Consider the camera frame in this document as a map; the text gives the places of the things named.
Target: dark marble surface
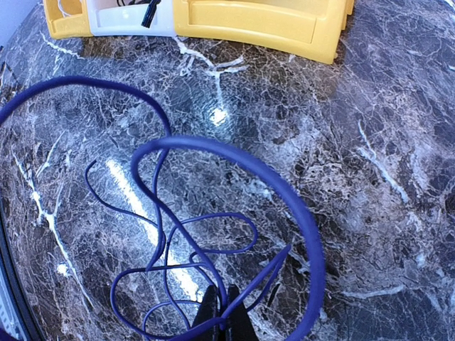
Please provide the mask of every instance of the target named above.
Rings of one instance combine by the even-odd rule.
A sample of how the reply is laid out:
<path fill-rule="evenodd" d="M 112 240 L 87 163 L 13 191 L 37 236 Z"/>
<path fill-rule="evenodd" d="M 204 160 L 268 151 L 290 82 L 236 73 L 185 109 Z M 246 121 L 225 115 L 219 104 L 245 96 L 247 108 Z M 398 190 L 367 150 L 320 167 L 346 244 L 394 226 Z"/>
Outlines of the dark marble surface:
<path fill-rule="evenodd" d="M 54 41 L 38 6 L 0 53 L 0 106 L 59 75 L 121 81 L 152 94 L 175 132 L 245 149 L 309 204 L 328 271 L 309 340 L 455 340 L 454 46 L 452 0 L 358 0 L 330 66 L 214 40 Z M 112 314 L 109 287 L 121 270 L 145 266 L 156 234 L 95 202 L 83 171 L 96 158 L 90 178 L 102 197 L 153 217 L 128 169 L 133 150 L 161 134 L 143 103 L 81 87 L 42 94 L 0 129 L 11 244 L 49 340 L 140 340 Z M 143 163 L 147 180 L 155 159 Z M 240 287 L 293 244 L 276 295 L 250 313 L 261 340 L 283 340 L 305 311 L 309 277 L 304 241 L 279 198 L 229 163 L 194 152 L 171 153 L 159 187 L 181 218 L 239 210 L 258 224 L 255 252 L 215 260 Z M 210 247 L 250 238 L 230 220 L 189 229 Z M 173 261 L 188 252 L 177 236 Z M 165 299 L 160 278 L 122 282 L 122 311 L 136 323 Z M 177 298 L 205 289 L 192 270 L 169 281 Z M 176 332 L 177 321 L 163 309 L 149 327 Z"/>

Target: purple wire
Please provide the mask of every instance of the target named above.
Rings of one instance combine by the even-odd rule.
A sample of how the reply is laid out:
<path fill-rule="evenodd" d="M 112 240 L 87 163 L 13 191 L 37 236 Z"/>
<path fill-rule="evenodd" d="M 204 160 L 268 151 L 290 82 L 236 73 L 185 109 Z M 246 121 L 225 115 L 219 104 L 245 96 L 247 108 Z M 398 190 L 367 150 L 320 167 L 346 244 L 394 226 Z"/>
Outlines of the purple wire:
<path fill-rule="evenodd" d="M 303 339 L 310 331 L 311 327 L 315 323 L 316 319 L 319 316 L 319 311 L 321 309 L 323 303 L 323 296 L 324 296 L 324 288 L 325 288 L 325 262 L 323 256 L 323 249 L 321 245 L 321 240 L 319 238 L 319 232 L 317 230 L 316 224 L 314 223 L 314 219 L 311 216 L 311 213 L 306 208 L 303 201 L 300 197 L 294 192 L 292 187 L 283 180 L 277 173 L 275 173 L 270 167 L 265 165 L 263 162 L 253 158 L 251 155 L 245 153 L 244 151 L 222 144 L 218 141 L 204 139 L 201 137 L 191 137 L 191 136 L 172 136 L 171 134 L 171 126 L 169 124 L 169 120 L 158 104 L 152 97 L 144 92 L 141 92 L 133 87 L 128 85 L 124 85 L 122 83 L 117 82 L 110 82 L 106 80 L 97 80 L 88 77 L 81 77 L 81 76 L 68 76 L 68 77 L 59 77 L 54 78 L 52 80 L 48 80 L 45 82 L 38 83 L 29 87 L 27 90 L 22 91 L 20 94 L 16 95 L 10 102 L 8 102 L 4 108 L 0 111 L 0 126 L 6 121 L 6 119 L 13 113 L 15 109 L 17 109 L 21 104 L 23 104 L 26 100 L 40 94 L 46 90 L 51 90 L 56 87 L 62 87 L 65 85 L 86 85 L 92 87 L 99 87 L 104 89 L 111 89 L 111 90 L 119 90 L 121 92 L 126 92 L 131 94 L 139 99 L 144 100 L 147 104 L 151 105 L 156 114 L 159 116 L 160 120 L 163 122 L 164 133 L 166 137 L 158 140 L 153 140 L 140 146 L 133 154 L 132 162 L 131 162 L 131 172 L 134 179 L 134 182 L 138 185 L 138 187 L 142 190 L 142 192 L 150 198 L 155 207 L 156 213 L 156 222 L 152 222 L 151 220 L 137 215 L 133 212 L 120 209 L 118 207 L 112 206 L 105 202 L 103 199 L 99 197 L 99 195 L 93 190 L 92 186 L 88 180 L 88 173 L 91 167 L 94 166 L 96 161 L 91 162 L 91 164 L 87 167 L 85 171 L 85 181 L 89 188 L 89 191 L 94 195 L 95 199 L 100 201 L 104 206 L 108 207 L 109 209 L 115 210 L 122 214 L 130 215 L 132 217 L 141 219 L 149 224 L 152 224 L 157 228 L 159 242 L 155 249 L 155 252 L 147 264 L 145 268 L 138 268 L 138 269 L 128 269 L 126 271 L 121 272 L 116 279 L 112 283 L 110 299 L 112 304 L 112 309 L 117 317 L 126 325 L 128 325 L 131 329 L 135 330 L 139 334 L 149 337 L 149 338 L 160 338 L 162 340 L 170 340 L 173 341 L 187 341 L 191 340 L 194 337 L 199 336 L 200 334 L 204 333 L 205 331 L 211 329 L 215 325 L 224 326 L 226 319 L 234 311 L 234 309 L 241 304 L 244 299 L 251 294 L 251 292 L 261 283 L 265 278 L 270 275 L 269 280 L 267 281 L 264 290 L 260 293 L 259 297 L 256 301 L 248 307 L 248 311 L 253 309 L 267 294 L 270 286 L 272 285 L 273 281 L 278 276 L 279 270 L 284 263 L 286 256 L 290 250 L 290 246 L 288 245 L 283 250 L 281 250 L 274 259 L 265 266 L 265 268 L 260 271 L 260 273 L 253 279 L 253 281 L 246 287 L 246 289 L 241 292 L 241 294 L 231 303 L 228 305 L 228 296 L 226 292 L 225 285 L 223 283 L 223 279 L 221 275 L 216 270 L 213 262 L 208 258 L 207 254 L 236 254 L 240 252 L 246 252 L 251 250 L 254 244 L 257 241 L 257 229 L 254 224 L 249 220 L 247 217 L 242 215 L 241 213 L 215 213 L 212 215 L 205 215 L 202 217 L 197 218 L 190 218 L 188 220 L 180 221 L 177 216 L 169 209 L 169 207 L 164 204 L 158 198 L 157 190 L 158 190 L 158 177 L 159 171 L 166 160 L 168 152 L 173 148 L 184 148 L 184 149 L 193 149 L 199 151 L 206 151 L 209 153 L 213 153 L 215 155 L 221 156 L 233 163 L 238 164 L 240 167 L 244 168 L 245 170 L 251 171 L 259 178 L 261 178 L 266 184 L 272 187 L 276 193 L 278 193 L 283 201 L 288 205 L 292 214 L 295 217 L 295 220 L 300 228 L 301 233 L 303 234 L 306 240 L 306 248 L 307 254 L 309 256 L 310 261 L 310 296 L 309 296 L 309 303 L 304 315 L 303 320 L 299 323 L 295 331 L 288 336 L 287 340 L 290 341 L 297 341 Z M 146 184 L 141 179 L 139 175 L 139 163 L 145 155 L 151 152 L 158 152 L 160 151 L 159 160 L 156 164 L 154 169 L 154 174 L 152 178 L 151 190 L 147 188 Z M 171 231 L 168 241 L 166 241 L 166 235 L 164 234 L 163 230 L 163 221 L 161 211 L 168 215 L 172 222 L 174 223 L 174 228 Z M 201 249 L 191 235 L 186 231 L 184 228 L 184 224 L 188 224 L 190 222 L 196 222 L 199 220 L 210 219 L 214 217 L 236 217 L 248 223 L 253 231 L 253 240 L 252 242 L 238 250 L 217 250 L 217 249 Z M 195 250 L 194 253 L 190 255 L 190 263 L 189 264 L 179 264 L 169 266 L 167 265 L 167 258 L 169 248 L 171 246 L 171 239 L 174 235 L 175 231 L 179 231 L 183 237 L 188 241 L 188 243 L 192 246 Z M 163 266 L 155 266 L 155 263 L 161 258 L 164 253 L 164 265 Z M 200 262 L 195 263 L 193 261 L 193 257 L 198 255 L 200 258 Z M 198 270 L 202 276 L 207 280 L 209 284 L 215 283 L 212 279 L 207 275 L 207 273 L 201 269 L 201 267 L 207 268 L 209 270 L 216 282 L 218 287 L 218 295 L 220 296 L 220 309 L 221 309 L 221 317 L 220 318 L 212 318 L 208 321 L 205 321 L 201 325 L 198 325 L 195 328 L 190 328 L 188 318 L 185 316 L 181 308 L 178 304 L 197 304 L 192 301 L 176 301 L 173 299 L 170 290 L 168 289 L 167 285 L 167 271 L 171 269 L 187 269 L 187 268 L 195 268 Z M 120 312 L 117 307 L 116 297 L 115 297 L 115 289 L 119 281 L 129 274 L 134 273 L 146 273 L 150 271 L 163 271 L 164 272 L 164 287 L 166 295 L 169 298 L 169 302 L 160 303 L 155 305 L 149 312 L 146 314 L 144 318 L 142 329 L 135 326 L 133 323 L 128 321 Z M 178 313 L 181 315 L 183 320 L 185 321 L 186 327 L 188 329 L 187 332 L 183 333 L 182 335 L 176 337 L 169 337 L 163 335 L 152 335 L 145 331 L 145 326 L 148 317 L 155 311 L 156 309 L 165 306 L 165 305 L 172 305 Z"/>

